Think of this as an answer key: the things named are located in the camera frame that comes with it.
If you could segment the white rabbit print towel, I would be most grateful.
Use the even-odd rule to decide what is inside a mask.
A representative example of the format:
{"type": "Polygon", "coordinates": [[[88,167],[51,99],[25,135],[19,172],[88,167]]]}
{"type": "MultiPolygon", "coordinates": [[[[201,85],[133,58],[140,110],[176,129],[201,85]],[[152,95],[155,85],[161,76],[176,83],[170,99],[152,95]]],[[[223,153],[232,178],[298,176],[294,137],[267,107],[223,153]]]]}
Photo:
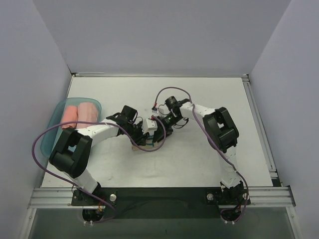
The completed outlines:
{"type": "Polygon", "coordinates": [[[144,141],[145,145],[139,145],[136,147],[132,143],[132,151],[140,150],[141,148],[143,150],[157,150],[158,148],[161,148],[161,143],[158,143],[157,141],[154,141],[154,136],[148,136],[146,140],[144,141]]]}

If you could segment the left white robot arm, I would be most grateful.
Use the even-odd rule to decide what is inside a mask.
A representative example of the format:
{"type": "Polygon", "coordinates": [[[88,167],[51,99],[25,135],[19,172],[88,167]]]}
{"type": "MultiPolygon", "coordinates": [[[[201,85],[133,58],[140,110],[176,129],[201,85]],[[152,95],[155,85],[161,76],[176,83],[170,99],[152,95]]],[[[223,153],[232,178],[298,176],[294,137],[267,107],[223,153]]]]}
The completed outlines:
{"type": "Polygon", "coordinates": [[[62,131],[49,158],[50,164],[65,173],[77,187],[84,189],[83,199],[89,205],[101,199],[100,184],[87,169],[90,151],[96,144],[127,132],[137,145],[145,145],[156,124],[149,119],[135,123],[137,111],[124,106],[120,113],[111,115],[98,125],[62,131]]]}

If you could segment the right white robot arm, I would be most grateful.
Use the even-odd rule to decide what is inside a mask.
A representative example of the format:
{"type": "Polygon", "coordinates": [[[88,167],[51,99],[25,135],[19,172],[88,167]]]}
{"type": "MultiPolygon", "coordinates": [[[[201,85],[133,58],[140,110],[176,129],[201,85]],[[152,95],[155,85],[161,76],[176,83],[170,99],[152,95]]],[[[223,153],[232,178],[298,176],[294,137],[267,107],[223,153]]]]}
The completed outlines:
{"type": "Polygon", "coordinates": [[[239,131],[225,107],[219,109],[207,108],[191,102],[190,99],[178,101],[174,96],[167,98],[164,105],[168,113],[157,110],[164,124],[166,134],[172,133],[172,128],[184,119],[196,121],[211,147],[219,156],[220,193],[213,196],[220,205],[241,205],[249,200],[247,183],[237,170],[236,146],[239,131]]]}

